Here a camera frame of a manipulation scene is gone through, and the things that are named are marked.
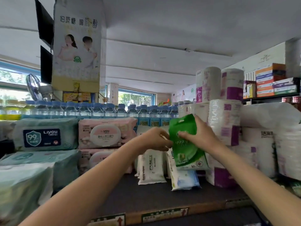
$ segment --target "black hair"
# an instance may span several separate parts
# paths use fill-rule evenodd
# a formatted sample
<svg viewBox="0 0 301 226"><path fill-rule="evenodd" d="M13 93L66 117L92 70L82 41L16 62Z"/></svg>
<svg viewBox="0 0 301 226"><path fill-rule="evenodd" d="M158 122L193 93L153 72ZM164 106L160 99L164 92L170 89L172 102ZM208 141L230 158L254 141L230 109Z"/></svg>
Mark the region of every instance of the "black hair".
<svg viewBox="0 0 301 226"><path fill-rule="evenodd" d="M89 36L84 36L83 39L82 39L82 41L83 41L84 43L87 42L87 41L91 41L91 43L93 42L92 38L89 37Z"/></svg>
<svg viewBox="0 0 301 226"><path fill-rule="evenodd" d="M71 41L72 41L71 46L72 46L72 47L75 47L75 48L77 49L76 42L75 42L75 40L74 40L74 36L71 35L71 34L68 34L68 35L66 35L66 36L70 37L70 39L71 39Z"/></svg>

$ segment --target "shield logo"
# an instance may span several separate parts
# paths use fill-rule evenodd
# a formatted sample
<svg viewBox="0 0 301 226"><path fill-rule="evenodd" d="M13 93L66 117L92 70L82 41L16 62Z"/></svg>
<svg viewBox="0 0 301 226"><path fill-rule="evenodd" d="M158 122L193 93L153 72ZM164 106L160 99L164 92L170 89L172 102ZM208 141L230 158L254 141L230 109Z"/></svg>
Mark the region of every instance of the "shield logo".
<svg viewBox="0 0 301 226"><path fill-rule="evenodd" d="M41 140L41 133L39 132L31 131L29 133L26 133L26 142L33 147L39 145L41 143Z"/></svg>

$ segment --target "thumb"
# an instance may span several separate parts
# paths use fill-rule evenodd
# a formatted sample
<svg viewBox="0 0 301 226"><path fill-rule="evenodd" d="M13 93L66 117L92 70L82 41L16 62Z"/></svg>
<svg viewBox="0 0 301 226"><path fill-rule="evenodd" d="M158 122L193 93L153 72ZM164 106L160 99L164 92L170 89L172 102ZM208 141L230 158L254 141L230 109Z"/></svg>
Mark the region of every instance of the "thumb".
<svg viewBox="0 0 301 226"><path fill-rule="evenodd" d="M185 140L188 140L190 142L194 141L195 135L189 134L187 132L178 132L179 136L182 137Z"/></svg>

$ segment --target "yellow bottle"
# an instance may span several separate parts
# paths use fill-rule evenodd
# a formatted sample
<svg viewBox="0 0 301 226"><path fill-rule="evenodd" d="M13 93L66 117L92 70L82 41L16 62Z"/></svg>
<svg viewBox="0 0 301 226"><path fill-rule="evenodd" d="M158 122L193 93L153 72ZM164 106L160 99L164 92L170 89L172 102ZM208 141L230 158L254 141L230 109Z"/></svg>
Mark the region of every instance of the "yellow bottle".
<svg viewBox="0 0 301 226"><path fill-rule="evenodd" d="M0 99L0 120L5 120L5 106L2 99Z"/></svg>
<svg viewBox="0 0 301 226"><path fill-rule="evenodd" d="M10 121L18 121L21 119L21 110L18 100L6 100L5 119Z"/></svg>

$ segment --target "ceiling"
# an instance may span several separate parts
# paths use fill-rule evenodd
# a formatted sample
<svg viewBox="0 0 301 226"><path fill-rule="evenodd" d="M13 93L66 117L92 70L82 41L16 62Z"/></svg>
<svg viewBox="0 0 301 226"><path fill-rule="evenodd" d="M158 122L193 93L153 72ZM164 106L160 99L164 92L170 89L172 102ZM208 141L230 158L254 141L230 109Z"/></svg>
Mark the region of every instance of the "ceiling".
<svg viewBox="0 0 301 226"><path fill-rule="evenodd" d="M53 15L55 1L40 1ZM197 70L225 68L301 35L301 0L103 1L106 81L145 91L174 92L195 83ZM0 0L0 40L0 58L40 64L47 46L34 0Z"/></svg>

